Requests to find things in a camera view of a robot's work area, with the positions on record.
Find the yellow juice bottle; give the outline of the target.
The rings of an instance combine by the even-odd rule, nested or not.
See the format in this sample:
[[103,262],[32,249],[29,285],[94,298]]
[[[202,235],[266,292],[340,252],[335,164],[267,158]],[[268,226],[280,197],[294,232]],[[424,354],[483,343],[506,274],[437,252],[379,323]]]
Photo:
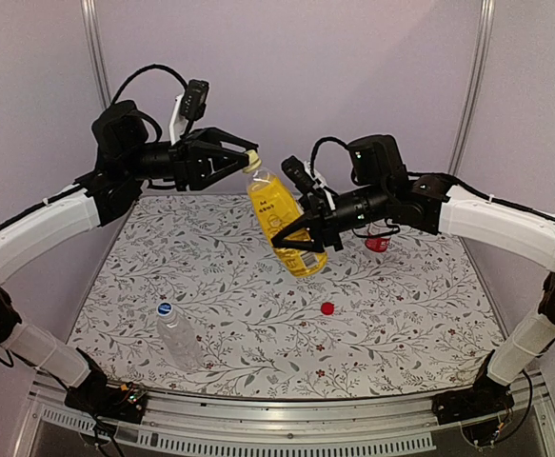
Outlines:
[[287,271],[296,278],[315,274],[327,263],[326,253],[274,248],[269,241],[280,229],[297,219],[301,208],[278,176],[263,165],[247,176],[247,193],[269,246]]

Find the clear bottle red label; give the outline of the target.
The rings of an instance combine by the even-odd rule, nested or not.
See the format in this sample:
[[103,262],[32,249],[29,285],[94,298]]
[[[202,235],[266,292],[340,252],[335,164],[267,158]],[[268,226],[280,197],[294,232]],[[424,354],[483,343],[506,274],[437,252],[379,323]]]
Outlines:
[[365,246],[372,252],[382,253],[388,248],[391,229],[385,226],[371,225],[367,228]]

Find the red bottle cap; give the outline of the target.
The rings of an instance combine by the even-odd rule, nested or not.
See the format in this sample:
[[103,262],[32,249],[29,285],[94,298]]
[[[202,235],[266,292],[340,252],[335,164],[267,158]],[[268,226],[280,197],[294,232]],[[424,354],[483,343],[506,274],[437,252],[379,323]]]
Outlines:
[[324,302],[320,310],[324,315],[332,315],[335,312],[335,306],[330,302]]

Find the clear bottle blue cap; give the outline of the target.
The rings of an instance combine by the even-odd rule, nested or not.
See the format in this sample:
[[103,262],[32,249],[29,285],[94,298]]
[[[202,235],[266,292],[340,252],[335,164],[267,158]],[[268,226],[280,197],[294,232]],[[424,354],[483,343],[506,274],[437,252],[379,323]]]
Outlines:
[[157,332],[173,360],[173,364],[185,372],[203,367],[203,354],[194,328],[188,319],[170,303],[156,308]]

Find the beige bottle cap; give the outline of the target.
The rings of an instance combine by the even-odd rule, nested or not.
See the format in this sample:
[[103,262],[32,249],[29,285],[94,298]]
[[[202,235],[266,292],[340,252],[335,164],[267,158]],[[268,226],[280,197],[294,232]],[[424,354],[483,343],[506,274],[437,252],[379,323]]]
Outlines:
[[248,164],[242,168],[242,172],[250,174],[262,166],[262,160],[256,149],[248,150],[246,155],[248,157]]

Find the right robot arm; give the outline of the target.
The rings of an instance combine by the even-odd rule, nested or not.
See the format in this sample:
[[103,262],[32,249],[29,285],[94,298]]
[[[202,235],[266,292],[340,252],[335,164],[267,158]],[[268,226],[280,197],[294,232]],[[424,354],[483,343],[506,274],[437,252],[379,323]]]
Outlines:
[[270,239],[276,248],[321,252],[342,249],[341,233],[383,220],[430,234],[449,234],[524,257],[548,275],[544,295],[483,363],[465,407],[484,415],[502,397],[500,386],[555,340],[555,215],[473,189],[446,173],[411,173],[391,135],[375,134],[345,146],[357,189],[332,195],[320,189],[313,165],[290,157],[284,174],[303,194],[304,213]]

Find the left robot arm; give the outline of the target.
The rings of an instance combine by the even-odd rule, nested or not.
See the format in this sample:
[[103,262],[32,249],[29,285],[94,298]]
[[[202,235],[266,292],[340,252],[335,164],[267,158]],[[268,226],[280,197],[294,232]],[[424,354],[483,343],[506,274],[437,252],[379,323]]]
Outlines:
[[189,130],[203,106],[189,109],[178,96],[170,138],[131,100],[110,105],[91,126],[97,142],[93,171],[58,194],[0,224],[0,347],[22,357],[75,390],[94,413],[113,406],[100,368],[81,351],[24,321],[3,286],[19,269],[79,234],[124,216],[147,180],[162,179],[178,191],[194,191],[258,161],[256,144],[217,128]]

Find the floral table mat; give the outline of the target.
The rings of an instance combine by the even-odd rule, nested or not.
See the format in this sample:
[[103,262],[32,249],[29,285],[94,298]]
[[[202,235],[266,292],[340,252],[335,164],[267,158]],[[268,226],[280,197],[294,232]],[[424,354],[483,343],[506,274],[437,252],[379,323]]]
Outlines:
[[[460,241],[407,228],[383,253],[351,234],[343,242],[297,279],[247,197],[143,198],[69,341],[114,380],[206,394],[351,398],[471,383],[504,336]],[[200,370],[173,364],[161,303],[194,328]]]

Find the left aluminium frame post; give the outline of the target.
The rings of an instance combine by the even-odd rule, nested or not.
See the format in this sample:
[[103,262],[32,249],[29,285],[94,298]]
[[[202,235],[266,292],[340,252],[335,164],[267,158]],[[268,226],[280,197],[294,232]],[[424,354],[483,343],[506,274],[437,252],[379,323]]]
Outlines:
[[80,5],[91,72],[100,106],[102,109],[105,109],[109,105],[111,98],[96,2],[94,0],[81,0]]

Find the aluminium frame post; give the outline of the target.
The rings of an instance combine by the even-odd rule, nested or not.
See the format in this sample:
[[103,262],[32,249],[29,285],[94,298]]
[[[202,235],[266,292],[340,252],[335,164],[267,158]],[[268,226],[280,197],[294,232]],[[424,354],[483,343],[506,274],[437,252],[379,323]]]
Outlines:
[[449,174],[457,175],[463,163],[466,152],[466,144],[472,129],[473,119],[480,98],[483,78],[486,70],[486,61],[490,49],[494,15],[495,1],[482,0],[480,4],[478,29],[472,55],[472,65],[467,84],[466,97],[448,165]]
[[81,0],[80,5],[91,72],[100,106],[102,109],[105,109],[109,105],[111,98],[96,2],[94,0]]

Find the front aluminium rail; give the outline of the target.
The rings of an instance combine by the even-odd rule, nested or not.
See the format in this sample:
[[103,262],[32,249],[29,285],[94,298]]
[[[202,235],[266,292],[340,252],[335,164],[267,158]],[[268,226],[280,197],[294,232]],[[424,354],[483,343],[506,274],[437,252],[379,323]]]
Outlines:
[[475,431],[488,415],[440,424],[429,392],[346,400],[260,401],[148,393],[137,424],[98,430],[64,404],[49,377],[32,383],[16,437],[17,456],[555,456],[555,408],[543,376],[533,371],[512,386],[515,406],[499,443],[480,446]]

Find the right aluminium frame post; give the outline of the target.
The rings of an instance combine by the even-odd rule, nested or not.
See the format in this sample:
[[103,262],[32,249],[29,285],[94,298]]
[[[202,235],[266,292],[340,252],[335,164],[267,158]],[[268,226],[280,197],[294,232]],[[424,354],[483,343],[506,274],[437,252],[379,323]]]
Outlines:
[[495,1],[482,0],[480,4],[478,29],[472,55],[472,65],[467,84],[466,97],[448,165],[449,174],[457,175],[463,163],[466,152],[466,144],[472,129],[473,119],[480,98],[483,78],[486,70],[486,61],[490,49],[494,15]]

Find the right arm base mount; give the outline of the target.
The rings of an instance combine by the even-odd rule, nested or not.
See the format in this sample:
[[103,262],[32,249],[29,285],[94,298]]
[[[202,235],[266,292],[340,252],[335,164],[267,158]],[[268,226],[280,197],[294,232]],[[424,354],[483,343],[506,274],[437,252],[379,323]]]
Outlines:
[[509,386],[502,386],[482,373],[470,387],[433,396],[431,411],[438,423],[444,425],[497,413],[513,406]]

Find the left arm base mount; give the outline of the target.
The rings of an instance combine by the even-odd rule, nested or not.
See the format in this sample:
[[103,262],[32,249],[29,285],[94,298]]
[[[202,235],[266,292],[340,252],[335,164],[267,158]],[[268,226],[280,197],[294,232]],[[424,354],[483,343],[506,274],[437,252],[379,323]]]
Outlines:
[[65,406],[90,416],[140,425],[148,398],[147,391],[133,382],[111,386],[104,371],[81,349],[77,351],[89,365],[89,376],[79,387],[69,387]]

